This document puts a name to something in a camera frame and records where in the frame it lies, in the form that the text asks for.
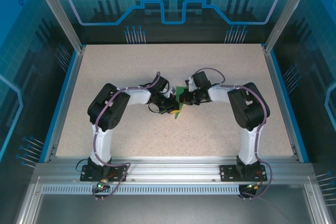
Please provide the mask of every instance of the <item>beige work surface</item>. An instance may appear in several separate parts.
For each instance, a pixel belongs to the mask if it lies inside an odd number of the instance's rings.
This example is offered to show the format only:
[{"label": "beige work surface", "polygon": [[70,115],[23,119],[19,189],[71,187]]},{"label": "beige work surface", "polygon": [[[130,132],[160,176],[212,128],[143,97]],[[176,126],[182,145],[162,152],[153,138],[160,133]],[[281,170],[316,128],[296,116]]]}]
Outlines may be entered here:
[{"label": "beige work surface", "polygon": [[[93,133],[87,108],[104,84],[137,86],[151,82],[160,71],[172,87],[185,86],[184,80],[202,67],[220,70],[227,84],[254,82],[271,111],[261,135],[261,156],[292,155],[258,44],[87,46],[56,155],[90,155]],[[216,72],[206,70],[206,74],[212,83],[221,81]],[[239,153],[240,132],[227,103],[185,105],[177,119],[172,114],[152,113],[147,105],[132,105],[126,108],[114,129],[111,153],[113,156],[232,156]]]}]

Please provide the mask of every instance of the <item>enclosure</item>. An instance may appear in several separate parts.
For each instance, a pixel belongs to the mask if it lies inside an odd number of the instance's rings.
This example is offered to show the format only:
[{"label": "enclosure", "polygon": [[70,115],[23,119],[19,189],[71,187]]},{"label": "enclosure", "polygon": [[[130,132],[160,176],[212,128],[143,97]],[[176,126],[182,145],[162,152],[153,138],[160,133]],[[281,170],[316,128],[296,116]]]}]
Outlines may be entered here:
[{"label": "enclosure", "polygon": [[[336,0],[0,4],[2,223],[334,222]],[[102,87],[137,87],[158,71],[185,87],[203,67],[225,84],[255,83],[267,102],[269,189],[249,202],[238,195],[250,182],[222,181],[219,166],[242,148],[229,104],[178,116],[137,104],[111,142],[112,162],[131,163],[126,179],[96,202],[78,162],[92,152],[88,107]]]}]

